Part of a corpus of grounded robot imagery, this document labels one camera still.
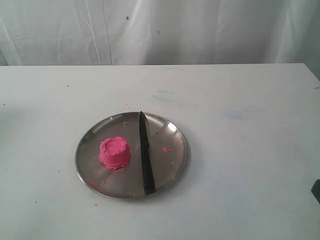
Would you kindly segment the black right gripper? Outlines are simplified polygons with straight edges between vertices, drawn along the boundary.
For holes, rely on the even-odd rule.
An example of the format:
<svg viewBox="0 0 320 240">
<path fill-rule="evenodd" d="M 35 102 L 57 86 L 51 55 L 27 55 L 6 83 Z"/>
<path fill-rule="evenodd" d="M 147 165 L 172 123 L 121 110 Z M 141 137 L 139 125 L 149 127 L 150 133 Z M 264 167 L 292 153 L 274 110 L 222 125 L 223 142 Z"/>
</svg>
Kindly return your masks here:
<svg viewBox="0 0 320 240">
<path fill-rule="evenodd" d="M 315 199 L 320 203 L 320 179 L 317 179 L 312 188 L 311 188 L 311 193 L 315 197 Z"/>
</svg>

